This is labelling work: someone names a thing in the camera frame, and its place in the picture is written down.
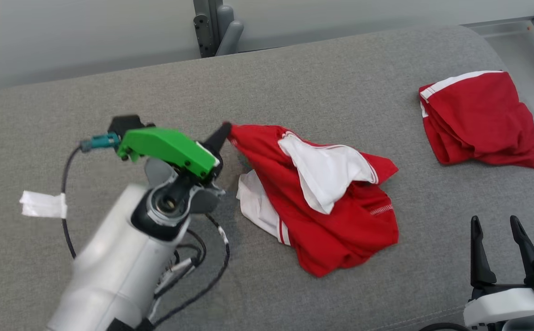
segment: green bracket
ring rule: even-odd
[[[141,156],[155,157],[187,168],[201,179],[209,176],[218,163],[212,153],[184,134],[157,127],[126,131],[117,154],[123,160],[130,157],[134,162]]]

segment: white tape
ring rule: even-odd
[[[25,216],[67,218],[67,203],[64,193],[54,196],[23,191],[19,203],[22,204],[21,214]]]
[[[222,239],[224,239],[224,243],[228,245],[228,238],[226,238],[226,232],[224,232],[224,229],[221,226],[218,226],[218,232],[222,236]]]

